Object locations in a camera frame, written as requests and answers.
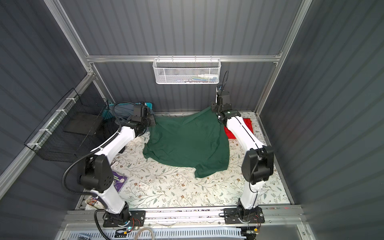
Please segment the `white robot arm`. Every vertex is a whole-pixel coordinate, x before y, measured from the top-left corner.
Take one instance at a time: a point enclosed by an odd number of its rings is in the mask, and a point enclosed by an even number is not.
[[[216,113],[219,122],[224,124],[239,141],[241,147],[246,151],[242,163],[242,174],[246,182],[244,184],[243,194],[240,197],[236,211],[233,209],[224,209],[226,214],[225,222],[228,222],[228,216],[236,216],[240,222],[249,222],[253,216],[259,218],[259,222],[264,222],[262,210],[258,207],[257,200],[260,191],[273,174],[273,151],[271,146],[265,146],[245,125],[240,113],[232,110],[229,92],[222,88],[216,91],[216,102],[212,102],[212,111]]]
[[[124,226],[129,223],[131,218],[129,206],[118,195],[113,185],[114,177],[110,164],[125,145],[141,136],[148,127],[155,125],[156,122],[147,106],[134,104],[133,115],[129,121],[122,126],[121,121],[118,120],[118,124],[119,130],[115,134],[74,164],[79,163],[79,183],[104,205],[108,221]],[[68,174],[68,170],[63,176],[65,189],[67,189],[66,174]]]

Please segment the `white bottle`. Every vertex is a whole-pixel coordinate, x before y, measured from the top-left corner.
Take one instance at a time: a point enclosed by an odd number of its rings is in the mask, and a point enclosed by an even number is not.
[[[209,73],[206,73],[206,74],[199,74],[197,75],[198,77],[200,78],[217,78],[218,77],[218,74],[209,74]]]

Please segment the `wire basket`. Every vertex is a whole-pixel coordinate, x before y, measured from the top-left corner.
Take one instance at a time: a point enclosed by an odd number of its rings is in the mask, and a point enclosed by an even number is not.
[[[221,62],[215,59],[162,59],[153,60],[157,84],[217,84]]]
[[[74,162],[93,148],[102,144],[118,128],[115,118],[106,119],[108,101],[101,97],[77,95],[60,113],[35,142],[25,143],[44,160]],[[68,126],[78,116],[91,117],[87,121],[89,130],[72,132]]]

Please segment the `white cable tray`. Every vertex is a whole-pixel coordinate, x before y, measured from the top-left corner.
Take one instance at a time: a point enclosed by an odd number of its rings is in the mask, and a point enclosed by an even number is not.
[[[114,237],[116,229],[104,229],[103,232],[110,239],[133,239],[137,231],[127,234],[126,237]],[[204,227],[204,228],[154,228],[155,239],[245,239],[241,229],[236,227]],[[98,230],[75,230],[69,233],[67,240],[77,240],[79,234],[89,236],[91,240],[104,240]],[[144,231],[138,237],[140,240],[150,240],[149,231]]]
[[[157,84],[218,84],[219,58],[155,58],[153,71]]]

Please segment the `floral tablecloth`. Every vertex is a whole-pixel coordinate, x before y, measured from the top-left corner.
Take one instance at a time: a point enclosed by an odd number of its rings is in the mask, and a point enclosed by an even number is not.
[[[255,136],[265,143],[254,113],[241,114],[243,118],[251,119]],[[241,173],[245,152],[236,139],[229,140],[228,169],[201,179],[194,177],[194,168],[172,167],[160,164],[153,159],[145,159],[142,151],[148,139],[149,133],[144,134],[140,142],[129,143],[125,151],[114,159],[117,162],[113,164],[113,170],[128,177],[119,195],[127,201],[130,208],[237,204],[245,182]],[[264,185],[258,203],[289,203],[276,168]]]

